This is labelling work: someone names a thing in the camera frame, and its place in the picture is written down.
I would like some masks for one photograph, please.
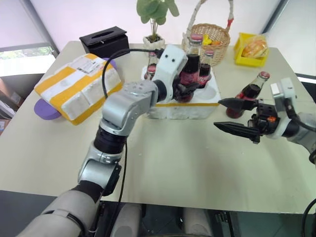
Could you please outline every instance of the white foam container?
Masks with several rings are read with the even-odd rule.
[[[141,78],[144,78],[147,67],[142,70]],[[192,100],[188,103],[178,103],[171,100],[168,103],[157,103],[151,108],[148,117],[151,119],[205,119],[219,105],[221,99],[213,70],[211,80],[205,88],[197,89]]]

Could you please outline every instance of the white table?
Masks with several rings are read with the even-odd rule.
[[[84,54],[80,42],[69,42],[47,71],[52,74]],[[125,81],[139,79],[146,65],[144,53],[116,60]],[[271,48],[263,70],[276,82],[291,77],[298,95],[297,112],[314,112],[312,98],[276,48]],[[222,98],[235,96],[260,69],[236,66],[233,49],[214,67]],[[261,97],[272,103],[270,87]],[[77,175],[101,111],[78,126],[64,118],[40,119],[33,91],[0,137],[0,189],[58,196],[77,184]],[[234,121],[246,124],[253,112]],[[236,211],[302,213],[316,196],[315,166],[302,146],[285,138],[263,137],[259,145],[224,133],[214,121],[232,120],[219,106],[205,120],[155,120],[140,117],[128,138],[124,202],[139,202]],[[115,192],[103,198],[117,200]]]

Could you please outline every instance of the black tissue box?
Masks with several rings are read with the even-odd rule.
[[[126,31],[114,26],[87,36],[80,37],[86,53],[93,53],[100,58],[109,58],[113,53],[129,48]]]

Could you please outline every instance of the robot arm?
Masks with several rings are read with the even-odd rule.
[[[275,105],[264,104],[261,100],[247,101],[228,98],[219,103],[234,110],[252,110],[248,126],[235,122],[215,122],[220,130],[232,135],[249,138],[253,143],[260,142],[260,136],[277,139],[286,137],[288,141],[300,144],[310,152],[310,161],[315,163],[316,155],[316,119],[311,114],[295,113],[296,95],[290,78],[271,84]]]
[[[110,95],[103,118],[78,176],[66,191],[36,217],[19,237],[77,237],[90,229],[99,200],[110,195],[119,179],[123,146],[136,119],[159,101],[173,97],[173,79],[187,61],[183,50],[168,45],[157,64],[154,81],[132,82]]]

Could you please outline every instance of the purple object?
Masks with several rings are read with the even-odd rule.
[[[43,99],[39,99],[35,106],[34,112],[44,120],[53,120],[61,116],[61,114]]]
[[[114,59],[111,60],[110,64],[115,68],[115,70],[118,69],[116,62],[114,61]]]

